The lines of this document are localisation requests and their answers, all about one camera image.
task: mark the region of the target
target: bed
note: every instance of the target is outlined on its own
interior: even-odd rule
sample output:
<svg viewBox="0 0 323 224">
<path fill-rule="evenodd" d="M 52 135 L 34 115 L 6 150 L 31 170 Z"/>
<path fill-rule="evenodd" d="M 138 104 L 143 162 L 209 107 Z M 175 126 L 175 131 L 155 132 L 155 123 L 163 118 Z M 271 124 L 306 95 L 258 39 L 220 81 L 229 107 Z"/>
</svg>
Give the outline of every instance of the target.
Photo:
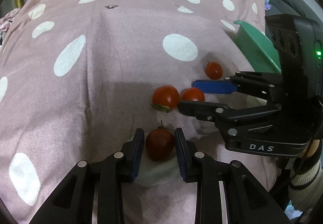
<svg viewBox="0 0 323 224">
<path fill-rule="evenodd" d="M 79 160 L 103 160 L 161 120 L 214 159 L 243 162 L 270 190 L 273 158 L 227 151 L 212 123 L 150 105 L 161 85 L 206 79 L 207 61 L 223 77 L 251 71 L 233 21 L 264 32 L 264 15 L 264 0 L 27 0 L 0 49 L 0 197 L 16 221 L 28 223 Z M 194 222 L 196 185 L 182 182 L 174 152 L 163 162 L 144 152 L 136 183 L 122 188 L 127 223 Z"/>
</svg>

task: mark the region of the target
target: striped sleeve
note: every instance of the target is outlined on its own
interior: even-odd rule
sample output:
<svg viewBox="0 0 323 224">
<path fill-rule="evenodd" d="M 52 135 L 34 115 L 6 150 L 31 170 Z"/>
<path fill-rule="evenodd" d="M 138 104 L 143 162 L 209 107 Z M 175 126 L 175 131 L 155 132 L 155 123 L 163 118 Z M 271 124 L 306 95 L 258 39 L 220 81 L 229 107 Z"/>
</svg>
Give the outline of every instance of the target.
<svg viewBox="0 0 323 224">
<path fill-rule="evenodd" d="M 313 156 L 304 161 L 299 174 L 289 184 L 289 197 L 295 209 L 306 211 L 313 208 L 323 193 L 323 171 L 320 156 L 322 153 L 322 140 Z M 296 159 L 291 170 L 295 174 L 301 159 Z"/>
</svg>

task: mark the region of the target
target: gray chair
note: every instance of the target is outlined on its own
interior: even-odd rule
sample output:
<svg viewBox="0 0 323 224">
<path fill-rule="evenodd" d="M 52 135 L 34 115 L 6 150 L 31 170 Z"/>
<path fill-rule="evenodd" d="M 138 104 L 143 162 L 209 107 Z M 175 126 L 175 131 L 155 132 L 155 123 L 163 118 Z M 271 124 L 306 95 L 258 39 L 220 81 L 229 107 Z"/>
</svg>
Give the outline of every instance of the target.
<svg viewBox="0 0 323 224">
<path fill-rule="evenodd" d="M 316 21 L 322 28 L 323 23 L 321 19 L 314 13 L 314 11 L 303 0 L 270 0 L 271 9 L 266 11 L 266 16 L 277 14 L 293 14 L 303 16 Z M 271 34 L 266 25 L 266 36 L 271 39 Z"/>
</svg>

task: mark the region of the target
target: metal screw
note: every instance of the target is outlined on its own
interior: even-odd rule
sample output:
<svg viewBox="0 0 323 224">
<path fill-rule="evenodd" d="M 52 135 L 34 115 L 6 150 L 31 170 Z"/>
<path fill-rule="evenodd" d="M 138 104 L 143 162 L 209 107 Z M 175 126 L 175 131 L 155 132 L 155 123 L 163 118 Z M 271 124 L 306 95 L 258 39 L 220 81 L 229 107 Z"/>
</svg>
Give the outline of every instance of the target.
<svg viewBox="0 0 323 224">
<path fill-rule="evenodd" d="M 230 129 L 228 130 L 228 134 L 229 134 L 230 136 L 236 136 L 236 135 L 238 135 L 238 131 L 237 131 L 235 128 L 230 128 Z"/>
<path fill-rule="evenodd" d="M 78 162 L 78 167 L 85 167 L 88 163 L 85 160 Z"/>
<path fill-rule="evenodd" d="M 217 113 L 223 113 L 224 109 L 221 108 L 221 107 L 218 107 L 216 110 L 215 110 Z"/>
<path fill-rule="evenodd" d="M 113 155 L 115 158 L 122 158 L 123 157 L 123 153 L 122 152 L 117 152 L 117 153 L 114 153 Z"/>
<path fill-rule="evenodd" d="M 234 160 L 234 161 L 232 161 L 232 166 L 234 166 L 234 167 L 241 167 L 241 162 L 240 161 L 237 161 L 237 160 Z"/>
<path fill-rule="evenodd" d="M 194 154 L 194 156 L 196 156 L 197 158 L 203 158 L 204 157 L 204 153 L 203 152 L 196 152 Z"/>
</svg>

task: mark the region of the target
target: dark red tomato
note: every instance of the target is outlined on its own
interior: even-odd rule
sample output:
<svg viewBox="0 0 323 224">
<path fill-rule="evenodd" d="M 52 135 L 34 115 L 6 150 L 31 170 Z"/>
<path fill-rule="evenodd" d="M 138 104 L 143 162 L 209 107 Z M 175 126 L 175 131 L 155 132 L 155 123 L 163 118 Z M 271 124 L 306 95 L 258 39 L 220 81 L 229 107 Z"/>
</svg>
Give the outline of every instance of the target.
<svg viewBox="0 0 323 224">
<path fill-rule="evenodd" d="M 215 80 L 223 76 L 223 70 L 219 63 L 209 62 L 205 68 L 205 74 Z"/>
<path fill-rule="evenodd" d="M 181 100 L 188 101 L 205 101 L 204 93 L 196 87 L 185 89 L 182 94 L 180 94 L 180 98 Z"/>
<path fill-rule="evenodd" d="M 178 91 L 171 85 L 164 85 L 157 88 L 152 96 L 152 106 L 157 110 L 164 112 L 176 108 L 179 101 L 180 96 Z"/>
<path fill-rule="evenodd" d="M 175 146 L 175 138 L 166 129 L 156 128 L 146 138 L 146 152 L 153 161 L 166 158 Z"/>
</svg>

